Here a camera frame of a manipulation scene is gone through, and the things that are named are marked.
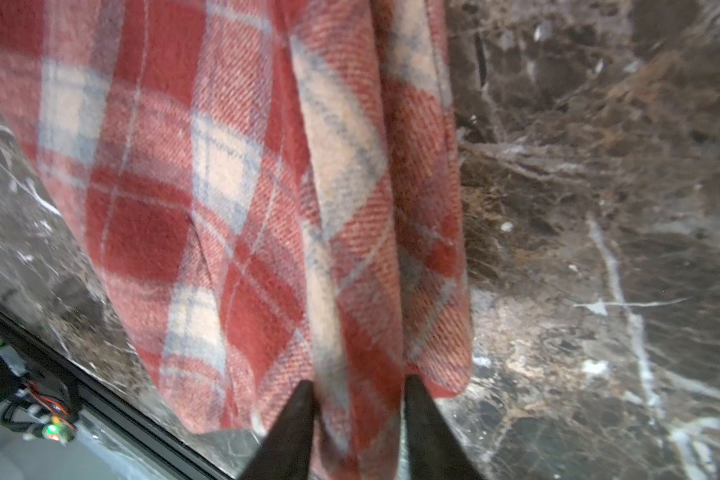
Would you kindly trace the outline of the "red plaid skirt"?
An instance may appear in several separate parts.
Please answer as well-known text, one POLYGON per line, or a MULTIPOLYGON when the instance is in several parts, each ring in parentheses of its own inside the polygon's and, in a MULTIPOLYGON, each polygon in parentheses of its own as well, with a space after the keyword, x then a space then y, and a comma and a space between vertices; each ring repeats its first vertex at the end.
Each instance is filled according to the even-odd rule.
POLYGON ((472 372, 441 1, 0 1, 0 113, 183 425, 391 479, 472 372))

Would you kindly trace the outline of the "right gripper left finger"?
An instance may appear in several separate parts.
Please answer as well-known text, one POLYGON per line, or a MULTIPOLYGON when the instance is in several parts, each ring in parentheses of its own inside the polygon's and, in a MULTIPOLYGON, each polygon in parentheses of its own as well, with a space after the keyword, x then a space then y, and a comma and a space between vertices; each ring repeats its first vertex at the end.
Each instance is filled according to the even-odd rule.
POLYGON ((311 381, 298 383, 240 480, 306 480, 310 474, 316 400, 311 381))

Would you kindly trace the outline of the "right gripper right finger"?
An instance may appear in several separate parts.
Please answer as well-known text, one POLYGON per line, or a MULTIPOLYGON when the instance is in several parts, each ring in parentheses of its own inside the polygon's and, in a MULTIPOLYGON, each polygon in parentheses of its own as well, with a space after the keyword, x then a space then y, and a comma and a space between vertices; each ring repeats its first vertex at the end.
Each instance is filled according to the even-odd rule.
POLYGON ((418 375, 406 378, 404 419, 411 479, 481 480, 418 375))

